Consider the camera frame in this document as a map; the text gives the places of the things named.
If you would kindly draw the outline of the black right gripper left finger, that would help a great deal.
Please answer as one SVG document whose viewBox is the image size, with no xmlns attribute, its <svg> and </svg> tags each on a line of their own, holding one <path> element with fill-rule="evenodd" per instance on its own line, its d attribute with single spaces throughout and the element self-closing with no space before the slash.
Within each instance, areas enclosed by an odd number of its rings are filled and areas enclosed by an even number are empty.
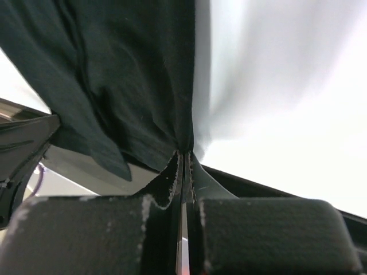
<svg viewBox="0 0 367 275">
<path fill-rule="evenodd" d="M 1 245 L 2 274 L 176 274 L 183 157 L 130 196 L 33 197 Z"/>
</svg>

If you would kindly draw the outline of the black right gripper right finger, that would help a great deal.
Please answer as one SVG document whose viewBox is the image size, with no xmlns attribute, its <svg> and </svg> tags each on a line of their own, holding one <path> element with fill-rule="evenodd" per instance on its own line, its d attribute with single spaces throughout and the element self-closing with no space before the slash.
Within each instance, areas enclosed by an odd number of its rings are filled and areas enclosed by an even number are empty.
<svg viewBox="0 0 367 275">
<path fill-rule="evenodd" d="M 304 198 L 239 198 L 185 156 L 191 274 L 363 274 L 345 221 Z"/>
</svg>

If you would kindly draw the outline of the black t-shirt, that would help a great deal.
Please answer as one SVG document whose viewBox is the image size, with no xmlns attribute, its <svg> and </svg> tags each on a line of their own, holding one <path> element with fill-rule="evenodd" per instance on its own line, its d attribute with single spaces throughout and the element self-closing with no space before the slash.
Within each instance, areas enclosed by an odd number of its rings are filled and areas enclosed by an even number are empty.
<svg viewBox="0 0 367 275">
<path fill-rule="evenodd" d="M 1 49 L 61 120 L 55 146 L 131 179 L 193 149 L 194 1 L 2 1 Z"/>
</svg>

